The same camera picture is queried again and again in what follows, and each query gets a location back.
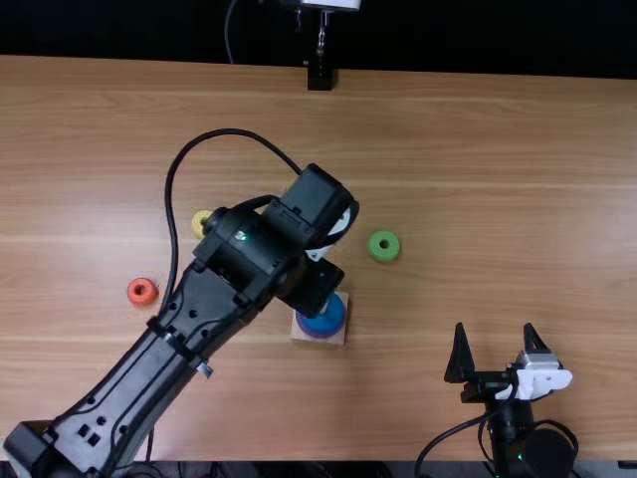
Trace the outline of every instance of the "wooden block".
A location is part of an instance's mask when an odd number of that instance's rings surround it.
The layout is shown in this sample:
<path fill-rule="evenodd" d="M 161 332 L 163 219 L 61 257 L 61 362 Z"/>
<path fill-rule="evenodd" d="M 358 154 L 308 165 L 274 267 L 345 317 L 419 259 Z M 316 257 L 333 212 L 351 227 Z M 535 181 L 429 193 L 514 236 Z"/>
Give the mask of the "wooden block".
<path fill-rule="evenodd" d="M 308 341 L 308 342 L 319 342 L 326 344 L 336 344 L 338 346 L 342 346 L 345 344 L 345 334 L 347 329 L 347 310 L 348 310 L 348 300 L 349 294 L 347 292 L 336 291 L 336 295 L 340 297 L 343 304 L 345 305 L 345 323 L 342 325 L 340 330 L 326 339 L 318 339 L 316 337 L 309 336 L 304 332 L 303 329 L 299 326 L 297 322 L 297 311 L 291 309 L 292 311 L 292 329 L 290 330 L 290 338 L 294 341 Z"/>

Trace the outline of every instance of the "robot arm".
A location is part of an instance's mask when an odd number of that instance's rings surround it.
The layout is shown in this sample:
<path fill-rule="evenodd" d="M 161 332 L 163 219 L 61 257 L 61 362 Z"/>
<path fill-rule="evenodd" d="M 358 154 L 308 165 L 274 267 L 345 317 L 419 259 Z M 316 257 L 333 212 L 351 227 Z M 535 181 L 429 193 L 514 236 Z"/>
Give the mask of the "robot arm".
<path fill-rule="evenodd" d="M 170 300 L 106 377 L 52 421 L 20 423 L 4 447 L 21 476 L 123 476 L 154 423 L 208 359 L 275 297 L 315 315 L 343 273 L 323 258 L 357 203 L 311 164 L 263 214 L 220 208 Z"/>

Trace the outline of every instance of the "green ring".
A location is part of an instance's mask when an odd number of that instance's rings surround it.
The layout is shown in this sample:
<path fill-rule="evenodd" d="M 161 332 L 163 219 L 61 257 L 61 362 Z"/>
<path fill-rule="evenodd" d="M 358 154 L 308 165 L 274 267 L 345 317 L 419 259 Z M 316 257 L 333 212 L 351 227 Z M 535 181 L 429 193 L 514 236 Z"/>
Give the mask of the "green ring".
<path fill-rule="evenodd" d="M 369 236 L 367 251 L 378 262 L 391 262 L 400 253 L 400 240 L 392 232 L 376 231 Z"/>

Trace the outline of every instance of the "orange ring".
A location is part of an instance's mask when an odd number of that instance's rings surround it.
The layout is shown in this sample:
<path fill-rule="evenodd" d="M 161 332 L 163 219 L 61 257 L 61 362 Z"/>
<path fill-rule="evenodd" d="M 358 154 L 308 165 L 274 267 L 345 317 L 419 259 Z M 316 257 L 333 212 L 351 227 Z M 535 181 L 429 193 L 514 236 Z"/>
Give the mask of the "orange ring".
<path fill-rule="evenodd" d="M 157 286 L 144 277 L 128 284 L 128 299 L 136 306 L 149 306 L 157 298 L 158 293 Z"/>

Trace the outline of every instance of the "blue ring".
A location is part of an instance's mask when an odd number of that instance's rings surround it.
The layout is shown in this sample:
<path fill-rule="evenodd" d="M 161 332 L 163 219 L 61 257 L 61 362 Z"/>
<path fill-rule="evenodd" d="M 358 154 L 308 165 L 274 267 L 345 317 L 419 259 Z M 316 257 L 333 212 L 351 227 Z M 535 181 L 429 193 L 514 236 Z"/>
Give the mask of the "blue ring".
<path fill-rule="evenodd" d="M 296 311 L 297 324 L 303 332 L 315 339 L 327 339 L 337 334 L 345 324 L 345 305 L 334 293 L 327 300 L 324 314 L 308 318 Z"/>

